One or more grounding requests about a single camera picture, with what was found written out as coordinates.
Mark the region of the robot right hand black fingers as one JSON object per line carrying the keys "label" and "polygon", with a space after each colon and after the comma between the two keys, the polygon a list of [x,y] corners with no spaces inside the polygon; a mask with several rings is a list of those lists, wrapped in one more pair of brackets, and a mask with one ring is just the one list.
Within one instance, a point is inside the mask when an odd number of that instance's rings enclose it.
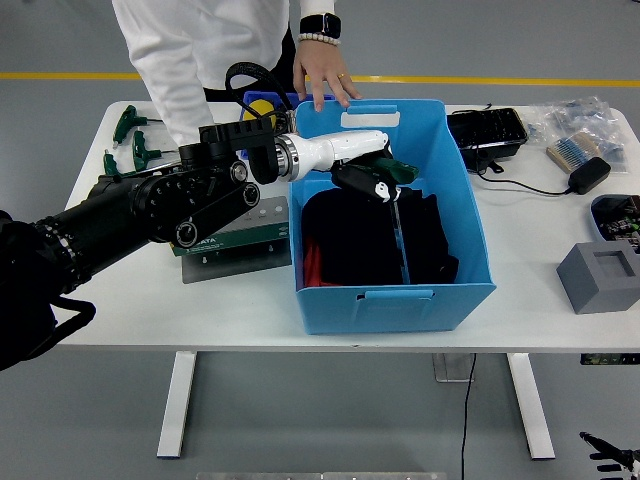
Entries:
{"label": "robot right hand black fingers", "polygon": [[593,461],[607,460],[610,464],[598,465],[600,472],[622,472],[626,470],[630,473],[630,479],[639,478],[639,450],[619,449],[606,440],[593,436],[588,432],[580,432],[579,436],[588,443],[594,451],[589,454]]}

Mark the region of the person's left hand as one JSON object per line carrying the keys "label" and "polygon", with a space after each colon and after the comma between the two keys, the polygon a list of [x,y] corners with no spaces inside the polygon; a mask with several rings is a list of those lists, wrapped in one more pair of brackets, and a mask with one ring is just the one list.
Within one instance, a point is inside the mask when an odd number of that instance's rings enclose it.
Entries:
{"label": "person's left hand", "polygon": [[324,109],[324,87],[328,86],[339,104],[348,108],[351,100],[361,100],[345,61],[336,45],[315,40],[301,41],[293,63],[293,86],[300,99],[310,85],[316,112]]}

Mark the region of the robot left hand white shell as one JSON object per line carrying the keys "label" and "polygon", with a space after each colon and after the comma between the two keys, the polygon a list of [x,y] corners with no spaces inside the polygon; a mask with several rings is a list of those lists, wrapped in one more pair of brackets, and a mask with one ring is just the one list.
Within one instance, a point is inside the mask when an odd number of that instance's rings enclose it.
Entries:
{"label": "robot left hand white shell", "polygon": [[379,130],[345,131],[305,139],[290,135],[289,182],[300,181],[311,171],[332,175],[336,186],[366,195],[382,203],[399,199],[401,188],[381,174],[366,173],[349,163],[359,157],[382,152],[389,144],[388,135]]}

